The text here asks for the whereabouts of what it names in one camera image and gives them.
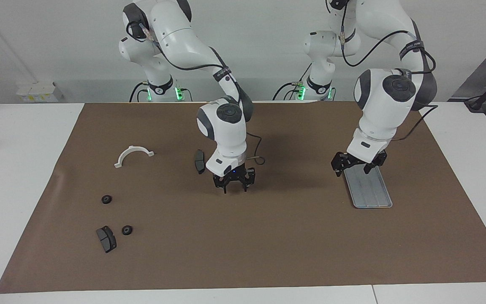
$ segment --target white wall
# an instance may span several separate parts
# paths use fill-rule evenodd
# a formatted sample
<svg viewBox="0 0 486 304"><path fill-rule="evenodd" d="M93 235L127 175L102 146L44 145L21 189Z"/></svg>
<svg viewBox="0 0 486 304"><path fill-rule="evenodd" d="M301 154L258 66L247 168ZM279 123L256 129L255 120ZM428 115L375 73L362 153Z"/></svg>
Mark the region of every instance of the white wall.
<svg viewBox="0 0 486 304"><path fill-rule="evenodd" d="M286 81L299 79L309 63L302 41L327 27L322 0L189 0L193 28L215 47L254 100L268 100ZM486 58L486 1L401 0L415 19L438 61L437 100L447 100ZM16 102L16 83L26 72L1 47L8 42L23 65L39 81L55 81L69 102L126 101L144 79L141 69L126 62L117 42L125 35L122 8L129 0L0 1L0 103ZM365 39L362 53L375 41ZM399 63L395 50L382 46L359 68L336 60L334 85L338 100L351 100L353 83L370 67ZM174 71L195 100L222 95L209 75Z"/></svg>

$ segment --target brown mat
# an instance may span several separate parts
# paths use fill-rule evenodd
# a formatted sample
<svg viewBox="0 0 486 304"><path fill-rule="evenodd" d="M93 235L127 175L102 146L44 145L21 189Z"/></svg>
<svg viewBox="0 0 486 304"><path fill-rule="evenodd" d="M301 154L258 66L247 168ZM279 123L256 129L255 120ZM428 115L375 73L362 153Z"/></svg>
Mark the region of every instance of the brown mat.
<svg viewBox="0 0 486 304"><path fill-rule="evenodd" d="M86 104L0 293L486 281L486 228L425 124L388 148L394 207L358 210L329 164L351 140L355 104L257 104L248 129L267 163L248 193L227 195L194 168L195 150L214 150L199 106ZM157 154L115 169L130 145Z"/></svg>

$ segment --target gray metal tray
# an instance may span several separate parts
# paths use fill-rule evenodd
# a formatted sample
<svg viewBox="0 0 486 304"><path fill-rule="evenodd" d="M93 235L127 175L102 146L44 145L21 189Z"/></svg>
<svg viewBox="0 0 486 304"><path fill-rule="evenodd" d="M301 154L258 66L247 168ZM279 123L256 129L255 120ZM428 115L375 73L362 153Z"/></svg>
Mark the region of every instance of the gray metal tray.
<svg viewBox="0 0 486 304"><path fill-rule="evenodd" d="M353 205L359 209L391 208L393 202L383 181L380 168L365 174L364 164L344 171Z"/></svg>

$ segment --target white semicircular bracket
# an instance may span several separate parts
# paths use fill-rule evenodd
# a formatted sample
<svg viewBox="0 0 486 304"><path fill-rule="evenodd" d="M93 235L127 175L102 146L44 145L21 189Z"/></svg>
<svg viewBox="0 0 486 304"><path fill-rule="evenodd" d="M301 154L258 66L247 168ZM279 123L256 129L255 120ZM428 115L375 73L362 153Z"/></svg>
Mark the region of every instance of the white semicircular bracket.
<svg viewBox="0 0 486 304"><path fill-rule="evenodd" d="M154 156L155 154L153 151L149 151L143 147L129 146L127 150L121 153L121 155L119 156L119 161L115 164L115 167L116 168L123 167L123 160L125 159L125 157L127 157L127 155L129 155L132 152L145 152L149 157Z"/></svg>

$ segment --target white table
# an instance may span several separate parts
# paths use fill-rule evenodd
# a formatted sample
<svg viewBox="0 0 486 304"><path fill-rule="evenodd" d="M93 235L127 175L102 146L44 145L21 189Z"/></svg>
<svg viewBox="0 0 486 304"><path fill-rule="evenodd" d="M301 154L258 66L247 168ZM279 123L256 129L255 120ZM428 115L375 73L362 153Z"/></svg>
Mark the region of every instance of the white table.
<svg viewBox="0 0 486 304"><path fill-rule="evenodd" d="M425 120L486 225L486 117L459 103ZM83 104L0 104L0 279ZM0 295L0 303L480 304L486 283Z"/></svg>

